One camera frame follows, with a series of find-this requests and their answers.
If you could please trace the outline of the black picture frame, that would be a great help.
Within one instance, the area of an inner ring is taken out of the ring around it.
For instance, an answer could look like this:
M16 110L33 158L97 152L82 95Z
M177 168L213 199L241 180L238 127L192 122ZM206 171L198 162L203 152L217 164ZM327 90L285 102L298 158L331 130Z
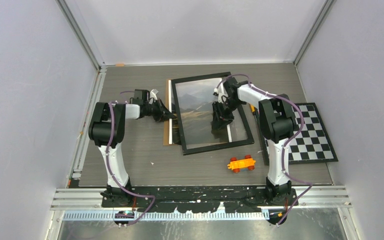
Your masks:
M183 155L192 155L192 154L211 152L211 151L222 150L227 148L251 145L254 143L254 138L252 136L251 128L249 126L246 114L244 112L244 108L242 106L239 106L233 111L234 120L230 124L226 124L225 126L225 127L228 127L230 130L230 135L231 135L230 142L216 144L216 145L202 146L197 148L187 148L186 146L185 134L183 130L175 84L203 80L203 79L222 78L221 82L219 82L215 88L217 89L219 86L222 86L224 88L224 95L221 97L218 97L218 100L216 100L215 102L217 101L223 102L226 100L226 97L227 97L227 85L236 83L236 79L229 78L228 77L229 75L230 75L230 72L221 72L221 73L212 73L212 74L199 75L199 76L183 77L183 78L177 78L177 79L171 80L172 108L174 109L177 115L176 129L179 134L178 138L182 147Z

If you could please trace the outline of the brown fibreboard backing board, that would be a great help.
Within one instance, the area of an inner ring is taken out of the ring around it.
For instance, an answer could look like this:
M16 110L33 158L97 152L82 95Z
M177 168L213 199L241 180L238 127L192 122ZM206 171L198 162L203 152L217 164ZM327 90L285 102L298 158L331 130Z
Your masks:
M171 80L167 79L166 80L166 87L165 87L165 106L170 110L171 109ZM170 126L170 121L166 120L164 121L163 124L163 140L162 144L163 146L170 146L170 137L172 136L171 134L171 126Z

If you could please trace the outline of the mountain landscape photo print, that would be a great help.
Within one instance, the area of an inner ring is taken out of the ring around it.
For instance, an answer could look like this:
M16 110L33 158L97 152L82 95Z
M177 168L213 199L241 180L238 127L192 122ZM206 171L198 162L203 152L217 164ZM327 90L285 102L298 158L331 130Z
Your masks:
M175 84L176 96L188 149L229 143L230 129L212 130L214 88L222 78L208 78Z

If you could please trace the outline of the yellow handled screwdriver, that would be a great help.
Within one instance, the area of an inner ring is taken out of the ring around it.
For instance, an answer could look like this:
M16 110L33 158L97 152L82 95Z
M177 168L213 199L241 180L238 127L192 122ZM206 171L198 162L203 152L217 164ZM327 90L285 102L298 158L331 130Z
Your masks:
M251 113L255 116L256 115L256 108L253 105L249 105Z

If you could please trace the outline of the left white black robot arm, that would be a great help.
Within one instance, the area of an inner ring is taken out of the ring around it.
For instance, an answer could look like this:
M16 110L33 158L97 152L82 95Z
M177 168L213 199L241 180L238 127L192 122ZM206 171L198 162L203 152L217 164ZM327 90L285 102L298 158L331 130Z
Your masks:
M104 200L115 201L121 207L128 207L134 197L155 199L153 195L132 191L122 154L126 121L152 117L159 123L176 117L158 98L156 89L135 89L132 94L133 97L124 103L97 102L88 127L89 139L99 149L107 172L106 189L101 195Z

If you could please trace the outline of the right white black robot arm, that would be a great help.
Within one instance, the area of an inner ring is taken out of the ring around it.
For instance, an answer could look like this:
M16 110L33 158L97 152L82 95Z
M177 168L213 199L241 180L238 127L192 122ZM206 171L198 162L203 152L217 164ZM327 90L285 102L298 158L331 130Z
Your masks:
M301 131L295 111L299 108L285 94L276 95L256 87L250 81L229 83L227 76L213 90L211 127L219 130L234 120L233 112L249 104L258 110L259 129L269 146L269 171L264 197L271 205L279 205L292 193L289 175L289 142Z

